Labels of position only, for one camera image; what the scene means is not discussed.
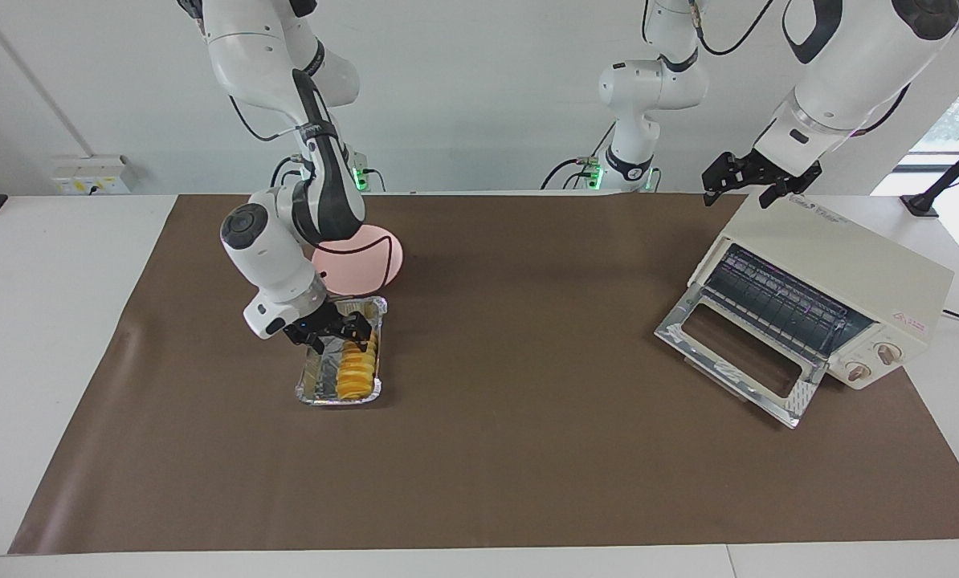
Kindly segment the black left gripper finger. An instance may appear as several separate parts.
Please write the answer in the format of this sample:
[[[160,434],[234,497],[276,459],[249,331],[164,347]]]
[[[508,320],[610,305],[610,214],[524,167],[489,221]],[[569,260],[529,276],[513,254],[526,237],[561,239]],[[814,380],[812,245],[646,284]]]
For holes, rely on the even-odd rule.
[[[781,181],[774,183],[759,195],[759,206],[762,209],[768,209],[776,200],[780,200],[782,197],[787,197],[787,195],[791,194],[802,194],[807,186],[809,186],[809,184],[806,184],[804,181]]]
[[[727,191],[739,186],[739,160],[733,154],[720,154],[702,173],[703,201],[711,207]]]

